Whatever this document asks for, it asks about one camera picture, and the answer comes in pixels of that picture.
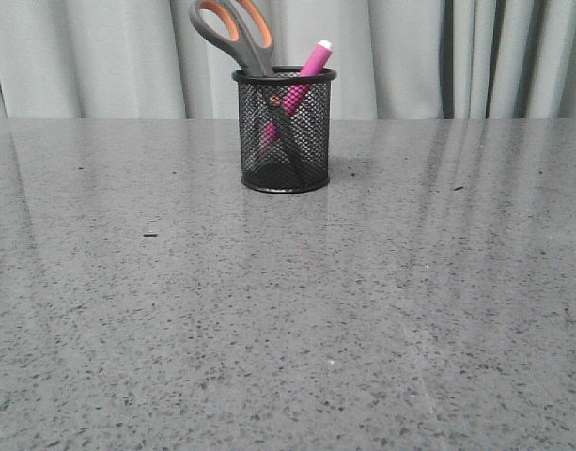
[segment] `gray scissor handle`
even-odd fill
[[[190,8],[192,25],[202,37],[230,54],[240,64],[246,75],[253,77],[273,77],[271,53],[272,33],[264,17],[252,0],[237,0],[257,25],[264,43],[258,45],[248,27],[230,0],[195,0]],[[223,21],[229,39],[214,31],[202,17],[202,9],[207,9]]]

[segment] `mesh cup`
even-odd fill
[[[336,73],[299,77],[300,67],[275,67],[275,77],[233,72],[240,105],[241,181],[265,193],[303,193],[329,183],[331,81]]]

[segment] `marker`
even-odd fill
[[[314,75],[319,75],[325,63],[332,55],[332,43],[329,40],[320,41],[313,50],[313,53],[308,57],[306,64],[300,70],[298,76],[300,77],[311,77]],[[311,85],[292,85],[289,88],[289,92],[282,101],[282,107],[288,117],[292,117],[296,110],[301,105],[306,96],[306,93],[310,89]],[[269,122],[264,129],[264,138],[261,149],[264,151],[274,140],[279,137],[277,131],[277,126],[273,122]]]

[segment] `highlighter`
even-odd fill
[[[300,70],[298,76],[311,77],[319,75],[323,71],[325,63],[332,55],[332,43],[328,40],[320,41],[313,50],[313,53],[308,57],[306,64]],[[292,117],[296,110],[301,105],[310,89],[310,85],[292,85],[289,88],[288,94],[282,100],[282,107],[288,117]],[[273,141],[279,137],[277,126],[273,122],[269,122],[264,128],[264,138],[262,142],[262,150],[264,151]]]

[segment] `highlighter cap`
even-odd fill
[[[329,40],[320,40],[319,45],[322,45],[323,47],[325,47],[329,51],[332,51],[334,49],[334,46],[332,45],[332,43]]]

